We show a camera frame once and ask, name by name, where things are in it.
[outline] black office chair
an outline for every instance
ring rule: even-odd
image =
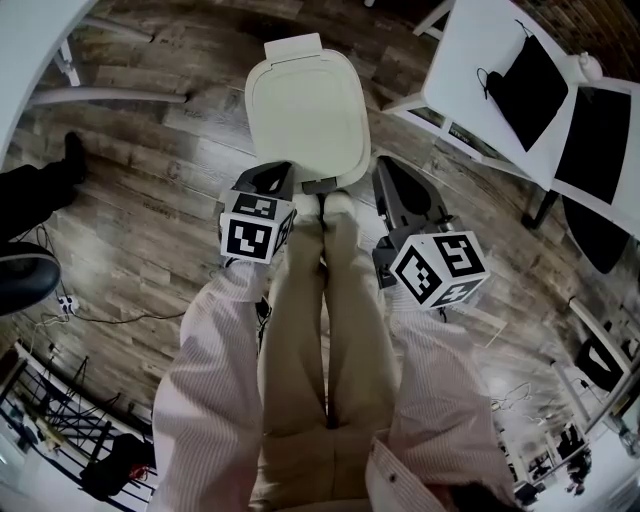
[[[27,243],[0,245],[0,316],[22,311],[57,288],[62,269],[46,249]]]

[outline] shoe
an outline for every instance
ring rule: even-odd
[[[356,218],[356,207],[351,196],[344,190],[331,192],[324,200],[324,216],[346,213],[352,218]]]
[[[293,202],[296,205],[297,212],[295,221],[320,220],[320,200],[318,196],[294,194]]]
[[[80,137],[69,132],[64,137],[64,161],[72,173],[74,184],[82,183],[87,175],[87,161]]]

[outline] black bag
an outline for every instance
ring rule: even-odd
[[[540,41],[524,25],[523,29],[524,48],[509,71],[505,76],[489,73],[484,87],[529,151],[558,113],[569,88]]]
[[[153,445],[143,443],[131,434],[113,441],[111,453],[99,462],[89,464],[81,473],[82,489],[99,501],[116,496],[131,480],[135,466],[155,467]]]

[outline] shirt sleeve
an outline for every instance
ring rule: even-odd
[[[406,297],[402,302],[390,316],[404,361],[389,449],[423,484],[478,482],[513,503],[513,480],[467,331],[437,312],[407,307],[413,301]]]
[[[262,437],[256,309],[266,267],[236,262],[189,306],[156,395],[152,512],[246,510]]]

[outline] white wall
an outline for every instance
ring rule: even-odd
[[[630,458],[618,436],[607,431],[591,443],[591,473],[585,479],[585,492],[574,496],[565,491],[570,484],[566,469],[558,471],[558,482],[538,495],[531,507],[535,512],[584,512],[597,506],[605,512],[604,503],[609,496],[640,470],[640,461]]]

